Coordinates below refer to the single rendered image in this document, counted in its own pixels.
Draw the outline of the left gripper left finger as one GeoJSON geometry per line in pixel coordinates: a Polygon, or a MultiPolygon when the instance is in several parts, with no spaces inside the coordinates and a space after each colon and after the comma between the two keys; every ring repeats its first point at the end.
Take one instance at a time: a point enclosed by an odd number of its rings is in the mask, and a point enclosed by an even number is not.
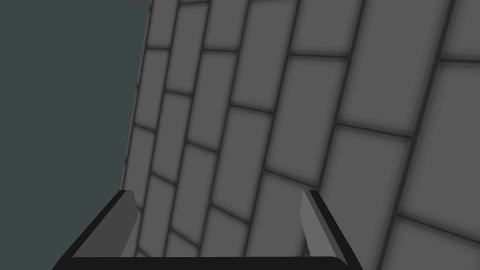
{"type": "Polygon", "coordinates": [[[62,258],[120,257],[137,217],[134,192],[118,191],[62,258]]]}

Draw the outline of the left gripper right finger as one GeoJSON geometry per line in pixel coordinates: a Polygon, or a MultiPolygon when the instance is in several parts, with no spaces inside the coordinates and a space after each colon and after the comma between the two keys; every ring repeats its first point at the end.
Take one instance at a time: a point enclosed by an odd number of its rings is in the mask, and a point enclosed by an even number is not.
{"type": "Polygon", "coordinates": [[[310,254],[321,257],[355,258],[344,234],[316,190],[303,190],[300,220],[310,254]]]}

